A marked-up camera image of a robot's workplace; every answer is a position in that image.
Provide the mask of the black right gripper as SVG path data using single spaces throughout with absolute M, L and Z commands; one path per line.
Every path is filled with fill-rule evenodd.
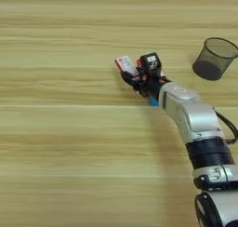
M 139 76 L 144 75 L 144 68 L 140 60 L 137 60 L 136 69 Z M 121 72 L 121 76 L 126 83 L 134 89 L 138 89 L 139 94 L 145 98 L 157 99 L 162 86 L 170 82 L 166 76 L 151 77 L 144 75 L 141 80 L 138 76 L 134 76 L 129 72 Z

